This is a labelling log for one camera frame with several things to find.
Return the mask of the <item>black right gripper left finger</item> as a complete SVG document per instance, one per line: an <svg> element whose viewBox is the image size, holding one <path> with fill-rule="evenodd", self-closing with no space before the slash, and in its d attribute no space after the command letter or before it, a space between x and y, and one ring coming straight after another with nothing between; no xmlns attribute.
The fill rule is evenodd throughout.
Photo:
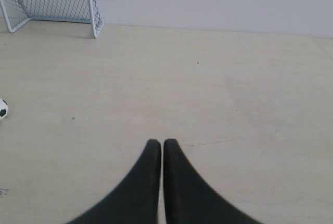
<svg viewBox="0 0 333 224"><path fill-rule="evenodd" d="M158 223L161 144L149 139L122 181L70 223Z"/></svg>

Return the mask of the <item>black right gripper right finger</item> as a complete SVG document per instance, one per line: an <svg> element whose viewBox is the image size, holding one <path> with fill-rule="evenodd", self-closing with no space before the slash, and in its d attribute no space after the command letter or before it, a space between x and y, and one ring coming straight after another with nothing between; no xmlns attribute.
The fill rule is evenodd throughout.
<svg viewBox="0 0 333 224"><path fill-rule="evenodd" d="M163 194L167 223L259 223L209 186L176 139L163 145Z"/></svg>

